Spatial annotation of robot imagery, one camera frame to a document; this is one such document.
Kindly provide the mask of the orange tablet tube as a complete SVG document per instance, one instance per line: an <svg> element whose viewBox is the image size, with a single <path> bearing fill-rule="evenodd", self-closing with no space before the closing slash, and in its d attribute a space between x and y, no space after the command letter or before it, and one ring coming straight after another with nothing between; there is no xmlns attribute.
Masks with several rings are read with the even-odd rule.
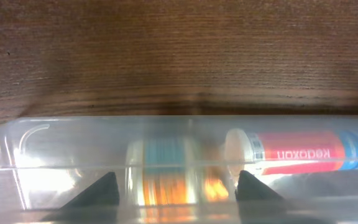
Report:
<svg viewBox="0 0 358 224"><path fill-rule="evenodd" d="M254 175L305 174L358 169L358 129L226 134L224 157L234 181Z"/></svg>

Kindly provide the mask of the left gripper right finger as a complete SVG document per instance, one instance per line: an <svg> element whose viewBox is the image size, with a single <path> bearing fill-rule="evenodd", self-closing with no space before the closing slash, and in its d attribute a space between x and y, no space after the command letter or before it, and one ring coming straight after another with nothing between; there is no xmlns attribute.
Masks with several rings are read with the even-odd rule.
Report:
<svg viewBox="0 0 358 224"><path fill-rule="evenodd" d="M238 202L254 200L283 200L276 191L246 170L240 171L236 190Z"/></svg>

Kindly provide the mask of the small gold-capped jar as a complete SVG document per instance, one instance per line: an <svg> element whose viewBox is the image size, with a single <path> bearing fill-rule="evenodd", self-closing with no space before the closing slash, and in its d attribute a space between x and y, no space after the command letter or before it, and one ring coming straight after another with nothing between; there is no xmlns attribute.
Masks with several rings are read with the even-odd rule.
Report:
<svg viewBox="0 0 358 224"><path fill-rule="evenodd" d="M225 202L234 199L217 149L191 137L141 139L128 145L126 195L140 206Z"/></svg>

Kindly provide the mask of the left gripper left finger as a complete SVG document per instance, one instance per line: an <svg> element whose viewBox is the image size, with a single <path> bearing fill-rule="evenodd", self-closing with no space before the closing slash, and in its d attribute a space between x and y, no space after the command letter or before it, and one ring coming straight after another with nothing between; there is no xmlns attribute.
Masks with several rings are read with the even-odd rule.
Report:
<svg viewBox="0 0 358 224"><path fill-rule="evenodd" d="M119 189L116 174L108 172L66 203L62 209L118 205Z"/></svg>

